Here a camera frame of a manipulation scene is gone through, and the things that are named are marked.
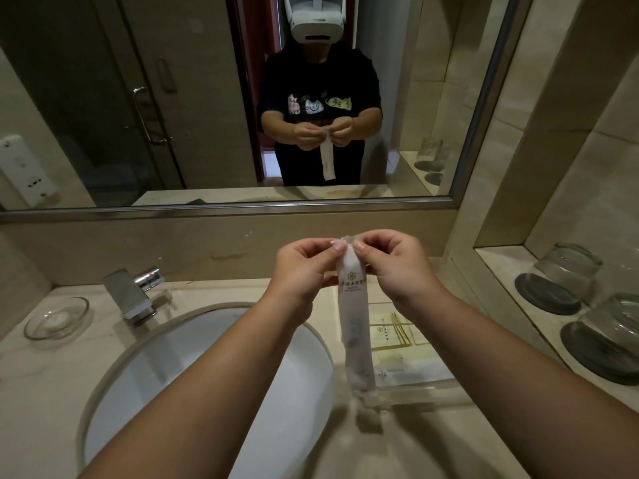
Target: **chrome faucet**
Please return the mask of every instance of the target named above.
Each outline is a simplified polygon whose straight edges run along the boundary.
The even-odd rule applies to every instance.
[[[162,282],[164,277],[157,267],[151,267],[136,277],[126,269],[120,269],[102,279],[104,287],[122,311],[124,320],[134,328],[157,314],[145,291]]]

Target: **mirror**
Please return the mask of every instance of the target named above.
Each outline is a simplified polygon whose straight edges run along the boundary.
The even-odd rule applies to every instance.
[[[509,0],[12,0],[4,210],[449,195]]]

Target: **white sink basin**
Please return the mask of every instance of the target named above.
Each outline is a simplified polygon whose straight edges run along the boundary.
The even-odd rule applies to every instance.
[[[84,412],[79,431],[82,465],[88,464],[246,310],[237,306],[218,308],[175,319],[127,350],[102,379]],[[231,479],[279,479],[300,467],[328,420],[333,404],[332,374],[323,342],[310,326],[300,326],[244,442]]]

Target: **hand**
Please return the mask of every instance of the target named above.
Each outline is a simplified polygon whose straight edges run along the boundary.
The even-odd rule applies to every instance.
[[[352,117],[339,117],[328,127],[328,134],[333,144],[337,147],[344,147],[349,144],[355,136],[355,120]]]
[[[423,306],[449,291],[437,279],[419,240],[392,230],[360,235],[353,248],[377,275],[382,291],[411,321]]]
[[[326,131],[315,124],[300,122],[293,126],[293,140],[304,151],[319,147],[325,139]]]
[[[346,243],[335,239],[306,239],[286,245],[277,252],[276,268],[265,293],[283,306],[295,324],[306,321],[313,310],[313,299],[322,287],[337,285],[337,277],[324,276],[334,271],[346,252]]]

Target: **mirror frame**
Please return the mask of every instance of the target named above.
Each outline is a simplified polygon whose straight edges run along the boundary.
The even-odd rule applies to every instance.
[[[456,209],[461,205],[475,161],[486,136],[493,111],[504,85],[532,0],[508,0],[486,76],[473,112],[451,195],[374,199],[336,199],[290,202],[229,202],[216,204],[163,205],[103,208],[60,208],[0,211],[0,224],[120,220],[123,218],[178,218],[217,215],[268,215],[273,213],[344,213]]]

